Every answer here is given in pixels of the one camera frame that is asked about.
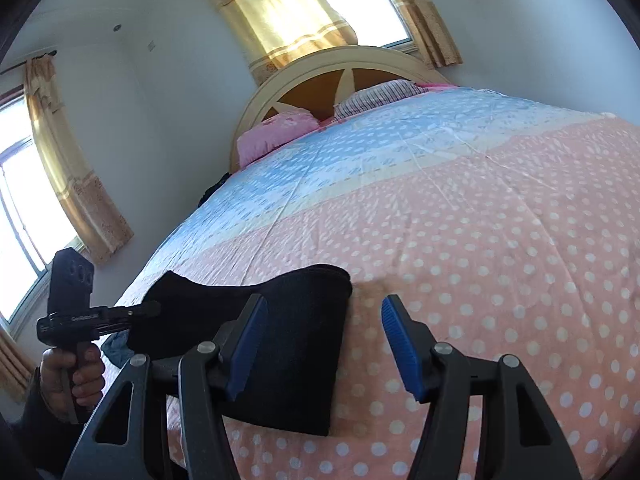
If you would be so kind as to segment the person left hand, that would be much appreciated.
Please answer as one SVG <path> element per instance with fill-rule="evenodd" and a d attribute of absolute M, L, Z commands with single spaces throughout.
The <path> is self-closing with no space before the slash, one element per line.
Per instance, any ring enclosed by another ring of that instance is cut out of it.
<path fill-rule="evenodd" d="M 105 366 L 100 349 L 89 342 L 77 363 L 74 352 L 50 348 L 40 362 L 40 392 L 49 411 L 61 422 L 72 422 L 76 408 L 92 411 L 102 399 Z"/>

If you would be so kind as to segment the person left forearm dark sleeve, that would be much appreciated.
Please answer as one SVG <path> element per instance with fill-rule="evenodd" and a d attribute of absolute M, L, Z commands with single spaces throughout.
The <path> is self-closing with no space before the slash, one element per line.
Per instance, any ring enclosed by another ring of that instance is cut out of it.
<path fill-rule="evenodd" d="M 22 417 L 1 421 L 1 459 L 11 479 L 61 479 L 83 426 L 62 422 L 44 402 L 35 370 Z"/>

